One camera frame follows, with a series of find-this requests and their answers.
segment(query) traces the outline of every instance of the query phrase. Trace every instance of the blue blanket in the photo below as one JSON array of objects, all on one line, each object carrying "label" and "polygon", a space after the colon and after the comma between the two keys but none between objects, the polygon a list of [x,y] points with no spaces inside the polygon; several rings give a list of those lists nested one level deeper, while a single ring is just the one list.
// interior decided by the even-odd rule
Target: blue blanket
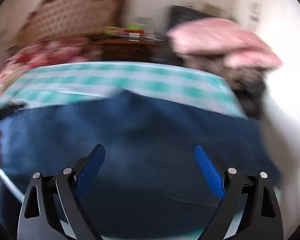
[{"label": "blue blanket", "polygon": [[[103,236],[158,238],[203,229],[218,206],[194,158],[205,151],[243,174],[279,172],[254,120],[125,91],[109,99],[19,111],[0,123],[2,169],[25,193],[34,172],[58,174],[96,144],[106,158],[80,200]],[[11,227],[11,195],[2,188],[0,217]]]}]

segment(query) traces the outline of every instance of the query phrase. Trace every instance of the screw head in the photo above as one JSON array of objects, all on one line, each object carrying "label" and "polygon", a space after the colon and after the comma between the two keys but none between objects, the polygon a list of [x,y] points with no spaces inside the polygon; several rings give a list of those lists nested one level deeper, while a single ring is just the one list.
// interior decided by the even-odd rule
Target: screw head
[{"label": "screw head", "polygon": [[40,173],[39,173],[39,172],[34,173],[34,174],[32,175],[32,178],[34,178],[34,179],[40,178]]},{"label": "screw head", "polygon": [[261,172],[260,173],[260,176],[262,177],[262,178],[268,178],[268,174],[266,174],[265,172]]},{"label": "screw head", "polygon": [[235,168],[229,168],[229,169],[228,169],[228,172],[229,172],[230,174],[236,174],[236,173],[237,173],[237,170],[236,170]]},{"label": "screw head", "polygon": [[72,169],[71,168],[65,168],[64,170],[63,170],[63,174],[64,175],[68,175],[68,174],[70,174],[72,172]]}]

